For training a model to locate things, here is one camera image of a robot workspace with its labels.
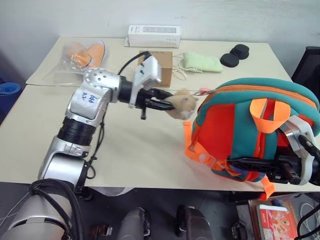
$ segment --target brown box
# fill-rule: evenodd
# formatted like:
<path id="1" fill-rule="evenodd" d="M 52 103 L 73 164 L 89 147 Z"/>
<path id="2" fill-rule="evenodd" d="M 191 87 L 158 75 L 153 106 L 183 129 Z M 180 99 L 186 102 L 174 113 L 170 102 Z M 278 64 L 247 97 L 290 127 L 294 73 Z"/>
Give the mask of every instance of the brown box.
<path id="1" fill-rule="evenodd" d="M 158 63 L 160 64 L 162 70 L 162 82 L 156 85 L 156 87 L 170 87 L 173 66 L 172 51 L 150 51 L 150 53 L 158 60 Z M 139 57 L 138 64 L 140 64 L 143 59 L 144 56 Z"/>

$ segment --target white wall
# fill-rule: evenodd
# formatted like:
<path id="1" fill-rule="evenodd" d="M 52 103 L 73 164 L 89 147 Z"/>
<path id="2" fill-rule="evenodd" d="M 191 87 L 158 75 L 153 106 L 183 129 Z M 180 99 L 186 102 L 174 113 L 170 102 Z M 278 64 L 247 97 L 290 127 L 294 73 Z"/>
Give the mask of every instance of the white wall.
<path id="1" fill-rule="evenodd" d="M 320 45 L 320 1 L 0 0 L 0 62 L 26 80 L 58 36 L 123 38 L 129 24 L 180 25 L 185 40 L 267 42 L 291 75 L 305 46 Z"/>

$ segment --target black round object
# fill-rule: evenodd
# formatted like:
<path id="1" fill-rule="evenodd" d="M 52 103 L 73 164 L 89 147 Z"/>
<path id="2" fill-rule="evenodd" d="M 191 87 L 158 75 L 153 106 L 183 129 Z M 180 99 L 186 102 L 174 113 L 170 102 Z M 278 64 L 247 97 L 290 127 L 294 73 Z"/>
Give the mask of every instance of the black round object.
<path id="1" fill-rule="evenodd" d="M 234 68 L 239 64 L 239 58 L 231 53 L 226 53 L 220 58 L 220 63 L 229 68 Z"/>
<path id="2" fill-rule="evenodd" d="M 89 146 L 95 131 L 94 126 L 65 117 L 57 137 L 73 144 Z"/>
<path id="3" fill-rule="evenodd" d="M 231 49 L 230 53 L 243 60 L 249 56 L 249 47 L 243 44 L 237 44 Z"/>

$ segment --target red book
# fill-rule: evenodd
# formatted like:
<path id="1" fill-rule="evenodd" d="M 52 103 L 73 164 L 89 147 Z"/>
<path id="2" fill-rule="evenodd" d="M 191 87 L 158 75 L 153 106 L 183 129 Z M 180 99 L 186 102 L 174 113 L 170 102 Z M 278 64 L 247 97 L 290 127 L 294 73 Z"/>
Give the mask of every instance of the red book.
<path id="1" fill-rule="evenodd" d="M 285 207 L 258 205 L 257 213 L 262 240 L 293 240 L 298 236 L 294 217 Z"/>

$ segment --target white table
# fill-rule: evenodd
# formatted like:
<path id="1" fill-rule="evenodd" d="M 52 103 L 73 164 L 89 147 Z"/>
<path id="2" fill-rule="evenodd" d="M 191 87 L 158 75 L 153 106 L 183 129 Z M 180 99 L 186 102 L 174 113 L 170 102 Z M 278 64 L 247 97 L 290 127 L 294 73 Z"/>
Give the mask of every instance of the white table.
<path id="1" fill-rule="evenodd" d="M 110 72 L 118 73 L 121 67 L 141 50 L 172 51 L 173 55 L 183 52 L 196 52 L 206 56 L 220 57 L 229 53 L 230 50 L 239 43 L 243 42 L 225 42 L 225 41 L 190 41 L 182 40 L 180 48 L 154 48 L 154 47 L 125 47 L 125 40 L 122 38 L 79 38 L 79 37 L 60 37 L 46 58 L 43 60 L 35 73 L 27 80 L 29 85 L 54 86 L 57 82 L 75 83 L 73 86 L 79 86 L 81 76 L 79 74 L 57 74 L 54 79 L 51 70 L 58 64 L 63 46 L 68 42 L 94 41 L 101 39 L 108 47 L 108 57 L 102 67 Z M 179 76 L 173 74 L 171 86 L 167 90 L 179 90 L 187 88 L 197 91 L 199 88 L 216 88 L 219 85 L 238 78 L 256 77 L 256 78 L 277 78 L 291 81 L 290 77 L 280 64 L 279 60 L 272 52 L 267 43 L 245 42 L 249 50 L 249 57 L 240 60 L 237 67 L 223 67 L 223 72 L 204 72 L 187 73 L 187 80 L 179 79 Z M 180 58 L 174 57 L 174 63 L 178 64 Z M 137 62 L 130 64 L 122 73 L 128 80 L 132 80 Z"/>
<path id="2" fill-rule="evenodd" d="M 26 86 L 0 126 L 0 182 L 31 183 L 37 179 L 75 89 Z M 146 114 L 147 120 L 140 120 L 139 109 L 129 109 L 120 102 L 109 105 L 106 138 L 94 162 L 97 174 L 86 181 L 87 186 L 263 191 L 260 182 L 230 180 L 187 158 L 183 122 L 152 109 Z M 276 184 L 276 190 L 317 192 L 320 187 Z"/>

